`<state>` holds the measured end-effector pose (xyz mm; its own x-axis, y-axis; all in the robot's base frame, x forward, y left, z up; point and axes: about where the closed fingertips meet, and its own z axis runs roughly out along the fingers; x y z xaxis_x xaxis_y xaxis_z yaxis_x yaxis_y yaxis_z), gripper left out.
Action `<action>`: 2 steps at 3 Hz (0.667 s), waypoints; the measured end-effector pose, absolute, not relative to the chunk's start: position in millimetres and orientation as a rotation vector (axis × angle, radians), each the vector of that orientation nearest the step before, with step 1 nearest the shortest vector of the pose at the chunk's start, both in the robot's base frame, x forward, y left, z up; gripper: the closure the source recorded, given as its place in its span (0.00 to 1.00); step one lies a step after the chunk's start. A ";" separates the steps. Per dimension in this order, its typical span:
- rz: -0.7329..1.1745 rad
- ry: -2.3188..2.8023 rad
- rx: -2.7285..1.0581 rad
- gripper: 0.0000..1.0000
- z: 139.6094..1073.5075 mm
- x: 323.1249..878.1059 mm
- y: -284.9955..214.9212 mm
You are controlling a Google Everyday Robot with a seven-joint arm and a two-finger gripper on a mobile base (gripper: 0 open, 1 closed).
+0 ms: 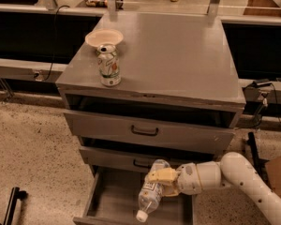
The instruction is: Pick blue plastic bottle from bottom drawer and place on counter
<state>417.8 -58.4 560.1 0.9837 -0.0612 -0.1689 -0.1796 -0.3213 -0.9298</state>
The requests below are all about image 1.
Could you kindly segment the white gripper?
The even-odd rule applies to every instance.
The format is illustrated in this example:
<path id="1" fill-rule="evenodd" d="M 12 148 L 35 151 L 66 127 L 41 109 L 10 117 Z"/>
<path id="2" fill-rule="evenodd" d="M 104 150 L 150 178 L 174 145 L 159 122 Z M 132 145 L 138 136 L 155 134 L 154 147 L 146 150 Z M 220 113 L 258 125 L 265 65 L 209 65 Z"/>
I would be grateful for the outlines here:
<path id="1" fill-rule="evenodd" d="M 147 175 L 151 183 L 159 183 L 163 186 L 162 195 L 164 197 L 175 197 L 181 193 L 186 195 L 199 194 L 202 191 L 197 166 L 194 163 L 181 165 L 176 171 L 171 168 L 164 168 Z M 177 180 L 177 187 L 172 186 Z"/>

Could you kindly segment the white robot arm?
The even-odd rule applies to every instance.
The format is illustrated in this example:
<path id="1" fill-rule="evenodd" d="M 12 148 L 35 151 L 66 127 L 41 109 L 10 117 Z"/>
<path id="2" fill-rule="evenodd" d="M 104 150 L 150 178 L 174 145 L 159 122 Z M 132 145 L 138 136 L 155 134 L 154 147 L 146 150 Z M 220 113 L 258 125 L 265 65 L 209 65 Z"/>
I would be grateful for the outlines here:
<path id="1" fill-rule="evenodd" d="M 219 162 L 186 163 L 149 172 L 151 183 L 164 186 L 167 197 L 199 194 L 204 190 L 233 185 L 248 196 L 271 225 L 281 225 L 281 198 L 261 179 L 253 165 L 241 154 L 228 152 Z"/>

